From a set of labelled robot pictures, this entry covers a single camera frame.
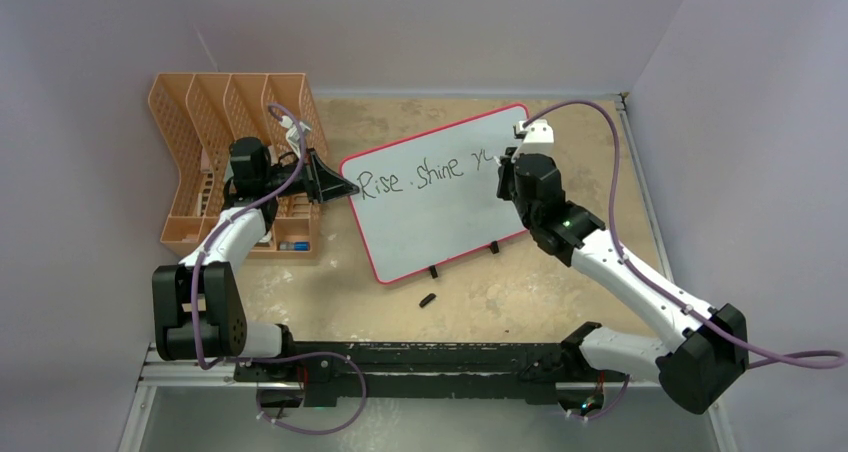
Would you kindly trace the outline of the black marker cap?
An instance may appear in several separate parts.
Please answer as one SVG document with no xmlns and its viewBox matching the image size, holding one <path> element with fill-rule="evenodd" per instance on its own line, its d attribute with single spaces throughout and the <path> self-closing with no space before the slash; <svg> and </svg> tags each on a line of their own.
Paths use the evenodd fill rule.
<svg viewBox="0 0 848 452">
<path fill-rule="evenodd" d="M 425 296 L 425 297 L 424 297 L 424 298 L 423 298 L 423 299 L 419 302 L 419 307 L 420 307 L 420 308 L 424 308 L 424 307 L 426 307 L 426 306 L 427 306 L 427 305 L 429 305 L 431 302 L 433 302 L 436 298 L 437 298 L 437 295 L 436 295 L 435 293 L 430 293 L 430 294 L 428 294 L 427 296 Z"/>
</svg>

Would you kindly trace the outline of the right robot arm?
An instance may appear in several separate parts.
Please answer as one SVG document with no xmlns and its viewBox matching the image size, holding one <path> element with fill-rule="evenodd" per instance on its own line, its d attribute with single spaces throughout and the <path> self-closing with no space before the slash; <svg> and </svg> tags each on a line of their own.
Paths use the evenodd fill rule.
<svg viewBox="0 0 848 452">
<path fill-rule="evenodd" d="M 585 324 L 561 353 L 564 371 L 584 379 L 596 370 L 660 385 L 682 409 L 702 414 L 746 371 L 738 340 L 747 321 L 731 304 L 715 308 L 628 254 L 604 222 L 567 199 L 555 161 L 509 147 L 498 160 L 496 195 L 510 201 L 536 245 L 611 292 L 655 333 L 650 339 Z"/>
</svg>

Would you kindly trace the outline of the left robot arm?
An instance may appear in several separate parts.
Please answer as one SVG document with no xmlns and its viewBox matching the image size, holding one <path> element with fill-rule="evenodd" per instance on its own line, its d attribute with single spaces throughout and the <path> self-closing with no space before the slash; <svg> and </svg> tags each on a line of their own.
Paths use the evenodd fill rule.
<svg viewBox="0 0 848 452">
<path fill-rule="evenodd" d="M 312 148 L 302 148 L 300 158 L 288 164 L 272 163 L 255 137 L 236 140 L 229 152 L 232 175 L 216 225 L 191 254 L 153 273 L 156 350 L 165 361 L 195 360 L 204 369 L 219 359 L 259 359 L 264 373 L 284 381 L 298 367 L 291 334 L 283 325 L 246 318 L 236 273 L 272 230 L 279 198 L 304 194 L 322 204 L 360 188 Z"/>
</svg>

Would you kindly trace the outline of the pink-framed whiteboard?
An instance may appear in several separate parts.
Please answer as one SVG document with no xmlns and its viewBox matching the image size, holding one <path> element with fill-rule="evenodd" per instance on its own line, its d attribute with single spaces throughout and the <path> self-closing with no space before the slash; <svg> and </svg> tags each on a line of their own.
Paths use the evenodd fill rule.
<svg viewBox="0 0 848 452">
<path fill-rule="evenodd" d="M 390 284 L 524 233 L 496 196 L 496 159 L 517 145 L 520 103 L 351 155 L 340 173 L 359 192 L 354 219 L 376 280 Z"/>
</svg>

